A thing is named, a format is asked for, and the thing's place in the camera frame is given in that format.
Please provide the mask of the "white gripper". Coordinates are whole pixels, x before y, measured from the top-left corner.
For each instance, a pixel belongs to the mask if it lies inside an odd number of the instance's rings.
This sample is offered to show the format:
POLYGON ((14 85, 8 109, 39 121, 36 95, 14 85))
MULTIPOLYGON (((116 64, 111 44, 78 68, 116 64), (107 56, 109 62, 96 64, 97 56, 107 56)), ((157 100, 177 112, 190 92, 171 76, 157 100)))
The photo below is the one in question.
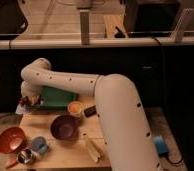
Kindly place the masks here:
POLYGON ((32 85, 26 81, 21 84, 21 95, 22 97, 27 96, 32 104, 39 104, 41 100, 42 87, 37 85, 32 85))

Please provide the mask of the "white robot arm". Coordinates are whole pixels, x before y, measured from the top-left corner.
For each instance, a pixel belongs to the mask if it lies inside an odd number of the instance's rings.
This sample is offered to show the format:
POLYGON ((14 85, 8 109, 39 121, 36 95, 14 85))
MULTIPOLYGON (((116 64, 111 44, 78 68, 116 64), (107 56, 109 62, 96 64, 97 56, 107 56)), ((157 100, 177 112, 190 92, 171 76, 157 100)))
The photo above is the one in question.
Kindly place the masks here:
POLYGON ((37 96, 44 86, 94 98, 112 171, 162 171, 135 84, 121 74, 56 72, 38 58, 21 70, 21 94, 37 96))

